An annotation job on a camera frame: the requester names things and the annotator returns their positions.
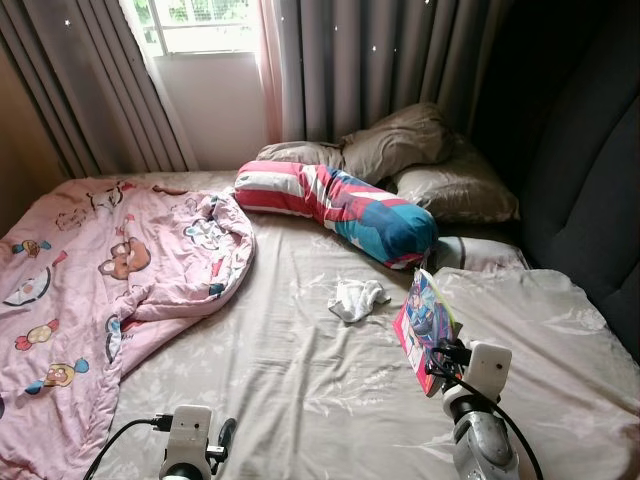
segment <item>headboard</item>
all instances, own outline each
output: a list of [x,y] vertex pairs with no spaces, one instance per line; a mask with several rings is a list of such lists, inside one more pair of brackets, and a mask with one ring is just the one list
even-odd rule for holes
[[582,287],[636,361],[639,18],[634,0],[516,2],[473,135],[519,195],[525,253]]

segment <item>white cloth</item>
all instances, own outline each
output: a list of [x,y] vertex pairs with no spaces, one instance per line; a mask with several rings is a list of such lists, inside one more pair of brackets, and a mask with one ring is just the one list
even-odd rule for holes
[[327,307],[345,323],[354,323],[373,310],[374,303],[385,303],[391,297],[376,280],[340,280],[336,296],[330,298]]

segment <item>gray bed sheet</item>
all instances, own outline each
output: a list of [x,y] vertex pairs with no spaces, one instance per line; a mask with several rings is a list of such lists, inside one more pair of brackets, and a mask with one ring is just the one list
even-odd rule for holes
[[[137,181],[222,189],[233,172]],[[456,479],[452,422],[422,393],[392,321],[411,273],[395,272],[303,218],[249,215],[253,266],[232,300],[121,384],[112,432],[181,404],[212,408],[210,438],[238,419],[217,478]],[[637,365],[584,293],[557,272],[445,269],[437,281],[462,336],[514,350],[502,395],[547,479],[636,478]],[[339,279],[378,280],[388,304],[355,325],[327,309]],[[157,478],[168,434],[136,426],[96,479]],[[521,452],[523,478],[533,478]]]

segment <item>cartoon print blanket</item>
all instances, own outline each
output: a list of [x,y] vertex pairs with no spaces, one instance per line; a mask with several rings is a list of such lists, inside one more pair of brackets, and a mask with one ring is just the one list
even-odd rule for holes
[[120,378],[219,309],[252,259],[232,197],[73,180],[0,241],[0,479],[80,479]]

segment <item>gray curtain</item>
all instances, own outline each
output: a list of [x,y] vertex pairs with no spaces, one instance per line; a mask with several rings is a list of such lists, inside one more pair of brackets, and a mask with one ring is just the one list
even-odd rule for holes
[[501,0],[279,0],[284,140],[335,140],[416,102],[467,132]]
[[2,0],[0,33],[74,177],[197,169],[115,0]]

